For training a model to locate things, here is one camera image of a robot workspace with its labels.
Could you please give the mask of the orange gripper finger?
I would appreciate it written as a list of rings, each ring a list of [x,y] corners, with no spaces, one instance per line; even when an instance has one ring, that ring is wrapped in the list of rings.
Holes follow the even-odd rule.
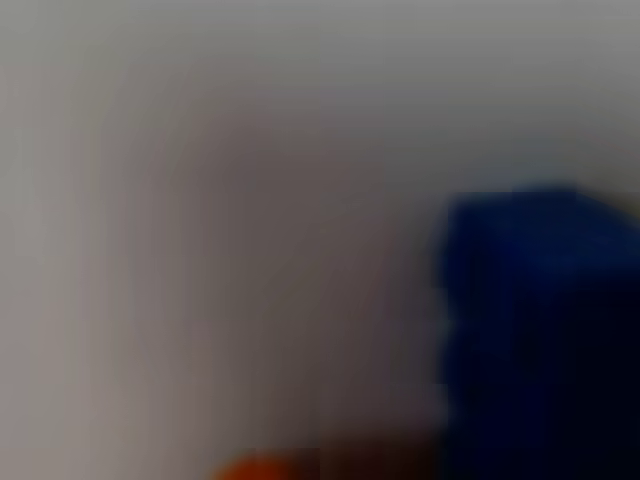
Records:
[[[252,453],[220,467],[214,480],[303,480],[317,479],[313,458],[291,453]]]

